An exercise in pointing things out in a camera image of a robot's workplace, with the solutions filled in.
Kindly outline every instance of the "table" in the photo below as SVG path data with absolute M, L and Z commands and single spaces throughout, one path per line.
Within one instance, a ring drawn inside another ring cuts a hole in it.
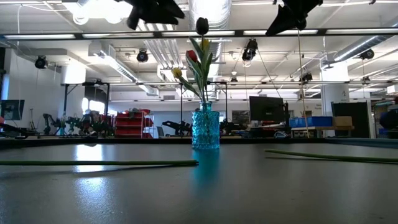
M 327 127 L 308 127 L 309 131 L 315 131 L 315 138 L 322 137 L 322 131 L 348 131 L 348 136 L 351 136 L 351 130 L 354 126 L 327 126 Z M 292 138 L 294 138 L 294 131 L 306 131 L 307 128 L 292 128 Z
M 0 223 L 398 223 L 397 165 L 263 149 L 398 157 L 397 149 L 336 144 L 227 144 L 218 154 L 188 144 L 9 149 L 0 151 L 2 159 L 194 158 L 200 165 L 0 167 Z

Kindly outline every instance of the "vase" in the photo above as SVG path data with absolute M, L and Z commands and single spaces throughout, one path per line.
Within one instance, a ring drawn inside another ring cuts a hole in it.
M 200 103 L 192 114 L 192 148 L 217 151 L 220 148 L 220 113 L 211 110 L 211 102 Z

